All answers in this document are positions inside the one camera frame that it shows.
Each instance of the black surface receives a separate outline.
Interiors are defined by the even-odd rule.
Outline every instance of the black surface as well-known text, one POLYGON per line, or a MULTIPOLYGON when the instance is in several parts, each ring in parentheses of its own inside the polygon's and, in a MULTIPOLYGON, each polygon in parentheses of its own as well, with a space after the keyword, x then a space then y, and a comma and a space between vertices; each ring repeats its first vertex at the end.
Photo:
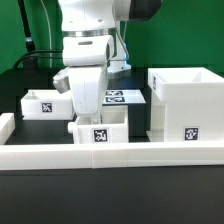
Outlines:
MULTIPOLYGON (((23 126, 12 142, 71 140, 64 133, 64 121, 32 121, 29 125, 36 127, 38 136, 32 139, 19 105, 14 105, 30 86, 53 88, 53 73, 18 70, 0 76, 0 96, 6 97, 0 101, 1 112, 14 110, 17 125, 23 126), (48 128, 54 134, 47 138, 48 128)), ((223 166, 0 171, 0 224, 222 224, 223 210, 223 166)))

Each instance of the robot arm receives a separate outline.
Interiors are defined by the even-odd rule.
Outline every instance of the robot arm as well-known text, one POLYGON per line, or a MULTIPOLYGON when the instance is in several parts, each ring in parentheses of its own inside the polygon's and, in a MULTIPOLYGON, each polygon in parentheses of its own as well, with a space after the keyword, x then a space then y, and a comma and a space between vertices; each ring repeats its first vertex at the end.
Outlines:
POLYGON ((100 122, 107 88, 107 65, 114 57, 116 21, 144 21, 160 8, 162 0, 58 0, 62 10, 63 62, 77 116, 100 122))

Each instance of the small white box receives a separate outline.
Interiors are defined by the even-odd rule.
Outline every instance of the small white box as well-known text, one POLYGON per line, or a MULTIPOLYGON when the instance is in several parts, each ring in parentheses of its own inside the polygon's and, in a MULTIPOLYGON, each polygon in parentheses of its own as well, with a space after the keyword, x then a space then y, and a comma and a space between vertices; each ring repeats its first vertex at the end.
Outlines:
POLYGON ((224 79, 205 68, 149 69, 151 141, 224 139, 224 79))
POLYGON ((90 118, 78 117, 69 123, 75 144, 102 144, 128 142, 128 107, 104 106, 102 124, 93 125, 90 118))
POLYGON ((74 109, 71 92, 29 90, 21 100, 24 120, 72 120, 74 109))

